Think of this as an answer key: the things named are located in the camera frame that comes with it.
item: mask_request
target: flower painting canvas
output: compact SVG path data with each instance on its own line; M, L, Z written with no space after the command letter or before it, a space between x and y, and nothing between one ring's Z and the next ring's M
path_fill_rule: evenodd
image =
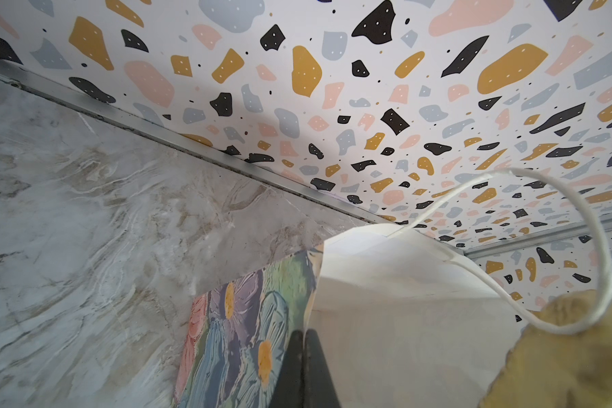
M179 408L266 408L294 330L305 330L322 245L197 297L175 386Z

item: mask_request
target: metal edge trim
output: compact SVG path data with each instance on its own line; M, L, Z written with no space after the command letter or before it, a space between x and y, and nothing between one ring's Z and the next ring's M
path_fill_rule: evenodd
M162 126L155 125L138 116L127 113L103 102L57 84L52 80L33 74L6 61L0 60L0 81L18 87L30 94L37 95L51 102L66 106L91 118L106 122L144 138L154 140L170 148L182 151L198 159L206 160L214 165L226 168L232 172L245 175L258 182L269 184L290 194L316 202L327 208L334 209L350 217L368 223L389 223L387 219L372 214L364 209L352 206L346 202L331 197L320 191L311 189L278 175L264 168L236 159L220 150L191 140Z
M599 219L606 232L612 231L612 213L600 216ZM470 259L489 257L499 253L516 251L517 249L536 247L551 241L567 240L580 235L589 235L589 228L584 222L558 226L539 233L526 234L511 240L470 248L465 250L465 257Z

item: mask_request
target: black object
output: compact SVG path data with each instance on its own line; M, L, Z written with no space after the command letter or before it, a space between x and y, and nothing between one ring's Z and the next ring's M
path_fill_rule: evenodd
M546 122L544 122L542 125L536 127L535 129L532 129L530 131L530 134L534 135L535 133L545 131L549 127L559 125L560 123L568 121L569 119L575 118L576 116L579 116L580 114L583 113L584 108L585 108L585 104L581 103L580 105L575 105L573 108L569 108L569 109L563 110L562 112L558 112L555 115L553 115L551 118L546 119Z
M395 136L399 135L402 131L406 130L406 128L410 127L410 125L408 125L408 123L403 120L403 118L401 118L392 108L385 111L381 121L392 129Z
M497 103L499 99L501 99L501 97L494 97L494 98L486 99L484 101L479 102L478 107L481 108L482 110L490 110L492 109L492 106L494 106L494 104Z
M424 149L430 151L432 154L436 156L440 156L442 153L446 153L451 150L451 146L447 146L446 144L440 143L426 143L424 145Z
M248 163L258 163L260 161L274 161L274 157L264 155L262 153L249 153L249 157L245 159Z
M351 165L351 167L353 167L355 171L361 172L365 170L365 167L373 166L375 164L376 162L374 160L365 160L365 161L359 161L358 163L354 163Z
M324 153L317 148L317 146L313 143L308 145L308 151L312 155L316 155L318 159L324 159Z
M381 45L392 41L392 21L396 14L392 2L385 0L379 4L367 17L360 21L351 33L352 37L364 35L373 44Z
M424 208L430 206L431 204L432 204L432 200L429 200L429 201L420 202L419 204L416 204L415 207L417 209L424 209Z
M209 103L211 107L218 112L218 116L231 116L233 112L233 104L231 101L230 93L220 92L220 95Z
M363 200L361 200L357 195L348 195L347 200L353 204L363 204Z
M523 208L519 208L518 210L513 211L512 213L513 213L515 216L517 216L517 218L525 217L525 216L527 216L527 215L528 215L528 213L526 212L526 210L525 210L525 209L523 209Z
M546 157L566 157L571 156L575 152L582 149L583 146L575 146L573 148L557 148L551 153L547 154Z
M555 20L562 21L569 17L569 14L576 10L576 7L583 0L564 1L564 0L544 0L549 10L555 16Z
M223 153L227 153L229 156L237 156L240 154L240 151L236 149L234 145L227 146L226 150L220 150Z
M275 24L272 26L272 28L268 30L267 33L263 34L263 37L261 37L261 47L263 47L265 51L278 51L278 47L281 45L281 43L283 43L285 39L286 36L283 35L281 29L278 27L278 25Z
M456 59L442 71L442 77L463 72L463 70L467 68L467 65L474 60L474 57L476 57L480 49L483 48L483 45L485 45L485 41L488 40L488 37L489 36L486 35L485 37L480 37L470 42L462 51L460 51Z
M351 75L354 77L369 77L369 71L363 61L357 59L356 61L351 63Z
M589 276L583 276L580 273L574 273L572 276L575 277L579 282L582 282L582 283L591 282L591 278Z
M494 142L494 143L489 143L489 144L483 144L482 146L479 146L477 150L492 150L495 149L500 142Z
M536 251L537 255L540 257L540 262L543 264L555 264L555 259L553 259L544 248L537 247Z
M341 408L315 330L290 335L269 408Z
M570 128L571 126L563 127L562 129L554 131L554 133L558 136L564 136L567 132L569 132Z
M89 95L93 99L97 99L99 102L115 103L115 98L113 96L103 92L89 80L79 78L78 76L72 76L68 78L68 80L71 84L79 88L84 94Z
M124 46L129 48L135 48L137 50L145 51L149 53L147 49L147 45L140 39L136 34L127 30L120 30L122 34L122 40L124 41Z
M528 184L524 184L524 187L530 187L531 189L541 189L542 187L544 187L546 185L546 183L541 182L540 180L537 180L535 182L531 182Z
M326 190L331 191L335 187L335 183L327 182L326 180L322 180L321 178L314 178L310 181L310 184L313 184L315 188L318 190Z

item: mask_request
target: mustard yellow cloth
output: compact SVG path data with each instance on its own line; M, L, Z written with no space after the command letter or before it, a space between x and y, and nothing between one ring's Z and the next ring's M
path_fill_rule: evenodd
M594 290L560 296L538 317L557 325L576 322L595 296ZM573 336L529 325L479 407L612 407L612 304L599 323Z

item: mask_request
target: mask ear loop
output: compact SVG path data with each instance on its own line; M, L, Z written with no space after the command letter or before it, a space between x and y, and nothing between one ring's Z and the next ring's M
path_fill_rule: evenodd
M404 226L399 230L395 231L391 235L403 233L406 229L413 228L413 225L421 224L423 220L428 218L436 209L440 208L445 202L449 201L450 198L456 196L465 189L468 189L472 185L482 183L486 180L495 177L496 175L515 175L518 177L530 177L540 180L546 184L550 184L555 187L559 192L571 201L571 203L578 209L578 212L585 220L585 224L589 227L592 236L592 242L596 247L598 253L598 279L596 282L596 302L591 306L588 313L580 319L578 322L566 324L564 326L557 326L555 324L539 320L534 314L526 310L521 304L515 302L512 297L490 276L485 273L481 268L478 267L473 261L462 255L454 253L449 260L445 262L461 266L473 273L478 279L484 282L487 286L492 288L502 299L504 299L517 314L522 318L529 321L533 326L553 334L576 334L587 330L589 327L594 325L600 320L605 314L610 302L612 301L612 256L610 255L610 247L608 245L608 239L605 235L605 230L600 224L598 217L589 208L589 204L585 199L573 191L567 184L560 182L552 177L544 175L542 173L528 170L526 168L506 168L504 170L492 170L484 172L478 177L473 178L471 181L460 184L456 188L452 189L446 194L446 198L437 200L427 208L424 213L417 217L413 224Z

